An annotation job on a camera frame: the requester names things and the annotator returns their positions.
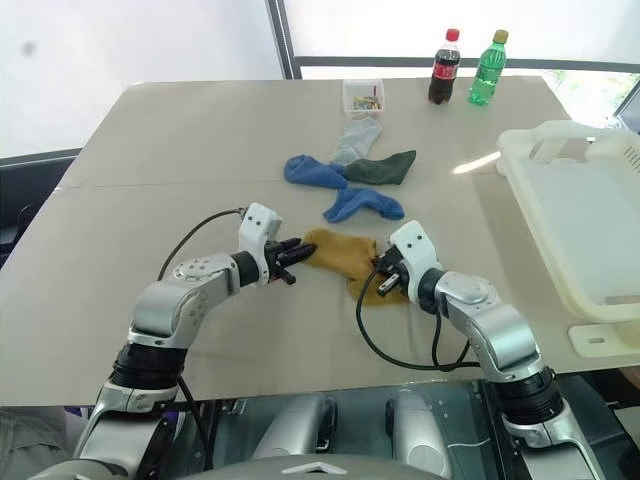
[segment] tabletop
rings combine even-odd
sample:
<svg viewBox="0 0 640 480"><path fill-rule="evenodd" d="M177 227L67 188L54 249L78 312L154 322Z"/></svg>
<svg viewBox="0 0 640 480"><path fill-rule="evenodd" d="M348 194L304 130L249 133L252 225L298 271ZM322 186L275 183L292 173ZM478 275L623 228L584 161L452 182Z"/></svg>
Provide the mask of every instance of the tabletop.
<svg viewBox="0 0 640 480"><path fill-rule="evenodd" d="M422 223L446 269L496 284L557 371L640 363L639 356L587 360L573 351L568 327L589 322L562 305L507 181L493 165L454 173L496 152L502 131L566 113L537 77L501 79L487 107L465 100L469 86L458 79L451 103L438 107L425 100L424 79L385 80L383 132L370 158L411 149L417 157L402 185L376 189L403 205L405 220ZM216 211L257 201L284 219L280 238L325 227L384 245L402 221L364 211L328 224L322 212L335 191L283 178L292 156L330 160L345 121L341 93L339 81L126 90L0 271L0 404L93 403L137 296L182 236ZM232 217L208 225L176 262L234 253L238 226ZM296 285L244 288L209 314L185 365L197 398L482 376L476 368L445 374L386 363L361 338L340 276L307 265L291 270ZM432 317L410 305L367 308L363 316L384 350L430 363ZM464 341L445 322L441 361L454 360Z"/></svg>

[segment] plastic basket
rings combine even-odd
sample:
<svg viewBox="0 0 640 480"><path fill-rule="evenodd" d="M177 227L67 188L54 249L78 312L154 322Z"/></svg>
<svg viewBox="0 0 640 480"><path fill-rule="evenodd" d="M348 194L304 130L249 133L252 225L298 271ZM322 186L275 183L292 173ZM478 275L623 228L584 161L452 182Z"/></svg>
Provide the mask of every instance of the plastic basket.
<svg viewBox="0 0 640 480"><path fill-rule="evenodd" d="M585 137L583 155L560 155ZM598 322L640 320L640 137L551 121L506 131L498 147L564 304Z"/></svg>

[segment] dark green sock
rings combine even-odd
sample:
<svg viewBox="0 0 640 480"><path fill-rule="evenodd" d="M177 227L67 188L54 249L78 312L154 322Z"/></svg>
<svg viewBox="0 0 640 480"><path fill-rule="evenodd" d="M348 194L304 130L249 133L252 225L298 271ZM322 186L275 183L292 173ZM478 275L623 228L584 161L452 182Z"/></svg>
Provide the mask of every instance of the dark green sock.
<svg viewBox="0 0 640 480"><path fill-rule="evenodd" d="M355 160L345 167L342 176L350 182L400 185L415 159L416 151L409 150L384 160Z"/></svg>

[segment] red bottle cap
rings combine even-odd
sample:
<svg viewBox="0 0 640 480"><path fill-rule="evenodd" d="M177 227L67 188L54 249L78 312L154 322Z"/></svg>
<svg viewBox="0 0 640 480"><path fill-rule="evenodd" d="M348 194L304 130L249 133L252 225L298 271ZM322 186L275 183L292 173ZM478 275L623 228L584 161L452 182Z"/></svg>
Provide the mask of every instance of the red bottle cap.
<svg viewBox="0 0 640 480"><path fill-rule="evenodd" d="M457 28L450 28L449 30L447 30L448 42L457 42L459 36L460 36L460 30L458 30Z"/></svg>

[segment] plastic bottle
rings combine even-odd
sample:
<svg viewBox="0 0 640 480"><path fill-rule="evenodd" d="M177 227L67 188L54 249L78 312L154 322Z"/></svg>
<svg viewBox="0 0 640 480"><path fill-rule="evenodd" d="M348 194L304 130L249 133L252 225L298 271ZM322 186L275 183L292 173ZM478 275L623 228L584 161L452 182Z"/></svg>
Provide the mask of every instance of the plastic bottle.
<svg viewBox="0 0 640 480"><path fill-rule="evenodd" d="M507 63L507 55L504 44L507 42L509 32L496 30L493 35L493 44L480 56L476 78L469 90L469 101L476 105L486 105L491 101L496 91L496 85L500 79L502 69Z"/></svg>
<svg viewBox="0 0 640 480"><path fill-rule="evenodd" d="M440 105L448 102L453 92L453 82L456 80L458 65L460 64L460 50L455 43L460 31L455 28L447 30L447 43L436 53L433 62L433 74L429 85L429 101Z"/></svg>

